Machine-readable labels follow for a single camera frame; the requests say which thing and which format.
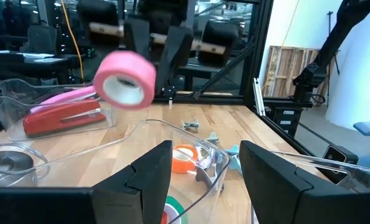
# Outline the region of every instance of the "metal bracket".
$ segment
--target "metal bracket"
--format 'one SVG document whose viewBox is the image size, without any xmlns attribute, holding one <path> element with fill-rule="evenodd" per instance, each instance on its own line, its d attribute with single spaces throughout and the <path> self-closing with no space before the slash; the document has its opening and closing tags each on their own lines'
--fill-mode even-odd
<svg viewBox="0 0 370 224">
<path fill-rule="evenodd" d="M 257 114 L 260 116 L 265 116 L 265 108 L 264 102 L 262 100 L 262 92 L 259 78 L 253 79 L 253 90 L 254 90 L 255 109 L 257 110 Z"/>
<path fill-rule="evenodd" d="M 199 129 L 199 119 L 196 119 L 195 121 L 181 121 L 183 123 L 183 129 L 187 130 L 189 128 L 194 128 L 196 131 Z"/>
</svg>

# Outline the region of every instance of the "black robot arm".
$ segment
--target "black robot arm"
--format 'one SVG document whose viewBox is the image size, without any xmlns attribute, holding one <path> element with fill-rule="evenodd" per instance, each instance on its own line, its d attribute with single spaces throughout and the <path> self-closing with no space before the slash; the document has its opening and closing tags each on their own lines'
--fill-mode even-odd
<svg viewBox="0 0 370 224">
<path fill-rule="evenodd" d="M 314 61 L 294 79 L 293 100 L 309 102 L 312 91 L 326 78 L 326 67 L 351 29 L 370 13 L 370 0 L 343 0 L 337 12 L 337 23 Z"/>
</svg>

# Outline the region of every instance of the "stapler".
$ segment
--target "stapler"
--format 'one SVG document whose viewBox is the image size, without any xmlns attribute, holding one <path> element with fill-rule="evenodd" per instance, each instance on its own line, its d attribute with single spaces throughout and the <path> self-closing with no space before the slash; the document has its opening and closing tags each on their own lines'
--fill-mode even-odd
<svg viewBox="0 0 370 224">
<path fill-rule="evenodd" d="M 40 106 L 36 106 L 30 109 L 31 113 L 38 112 L 40 110 L 44 110 L 48 107 L 55 106 L 58 103 L 65 103 L 65 102 L 75 102 L 80 100 L 85 100 L 87 98 L 95 96 L 95 88 L 93 86 L 88 86 L 85 88 L 79 88 L 77 90 L 72 90 L 68 92 L 63 92 L 59 95 L 56 95 L 48 100 L 43 101 Z"/>
<path fill-rule="evenodd" d="M 23 119 L 23 128 L 27 137 L 34 138 L 105 119 L 105 115 L 100 112 L 99 102 L 83 100 L 77 103 L 50 106 L 31 113 Z"/>
</svg>

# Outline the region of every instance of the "tape roll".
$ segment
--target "tape roll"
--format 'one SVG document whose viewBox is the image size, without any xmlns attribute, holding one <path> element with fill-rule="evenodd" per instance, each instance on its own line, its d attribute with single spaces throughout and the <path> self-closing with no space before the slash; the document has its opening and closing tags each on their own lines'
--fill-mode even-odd
<svg viewBox="0 0 370 224">
<path fill-rule="evenodd" d="M 188 145 L 175 146 L 175 148 L 177 150 L 173 150 L 173 166 L 171 171 L 176 174 L 187 174 L 188 171 L 195 170 L 195 164 L 183 153 L 197 161 L 198 156 L 196 148 Z"/>
<path fill-rule="evenodd" d="M 163 215 L 161 216 L 161 224 L 167 224 L 167 213 L 163 212 Z"/>
<path fill-rule="evenodd" d="M 149 106 L 154 97 L 156 69 L 137 53 L 108 54 L 94 78 L 97 93 L 109 104 L 125 110 Z"/>
<path fill-rule="evenodd" d="M 178 217 L 185 211 L 184 207 L 172 196 L 167 196 L 166 204 L 164 205 L 164 212 L 167 214 L 167 223 Z M 173 224 L 187 224 L 187 214 L 178 218 Z"/>
</svg>

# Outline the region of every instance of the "cable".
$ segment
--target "cable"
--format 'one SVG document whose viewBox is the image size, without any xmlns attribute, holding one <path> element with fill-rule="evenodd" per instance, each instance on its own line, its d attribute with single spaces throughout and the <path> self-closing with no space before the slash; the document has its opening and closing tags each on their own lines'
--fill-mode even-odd
<svg viewBox="0 0 370 224">
<path fill-rule="evenodd" d="M 312 98 L 312 100 L 313 100 L 314 102 L 319 103 L 319 104 L 323 104 L 323 103 L 325 103 L 325 102 L 326 102 L 325 97 L 324 97 L 324 96 L 322 96 L 322 95 L 319 95 L 319 94 L 311 94 L 311 98 Z"/>
<path fill-rule="evenodd" d="M 65 3 L 63 2 L 63 0 L 60 0 L 60 2 L 61 2 L 61 5 L 62 5 L 63 13 L 65 14 L 67 28 L 69 28 L 69 32 L 70 32 L 70 35 L 72 36 L 75 50 L 77 51 L 78 61 L 80 62 L 81 81 L 83 82 L 84 81 L 83 62 L 81 60 L 80 50 L 78 49 L 77 41 L 75 40 L 74 34 L 72 32 L 72 28 L 70 27 L 70 21 L 69 21 L 69 17 L 67 16 Z"/>
<path fill-rule="evenodd" d="M 291 26 L 292 26 L 293 19 L 295 18 L 295 14 L 296 14 L 297 7 L 298 7 L 298 3 L 299 3 L 299 2 L 300 2 L 300 0 L 297 0 L 295 10 L 293 11 L 292 19 L 290 20 L 289 27 L 287 28 L 287 31 L 286 31 L 286 36 L 285 36 L 285 38 L 284 38 L 284 40 L 283 40 L 283 42 L 282 42 L 282 45 L 280 46 L 279 51 L 282 51 L 282 49 L 283 49 L 283 45 L 285 44 L 285 41 L 286 41 L 286 39 L 287 39 L 287 35 L 289 34 L 290 28 L 291 28 Z M 264 85 L 262 86 L 261 93 L 263 93 L 263 92 L 264 92 L 264 89 L 265 89 L 265 87 L 267 86 L 267 83 L 268 83 L 268 77 L 267 77 L 267 79 L 265 80 Z"/>
</svg>

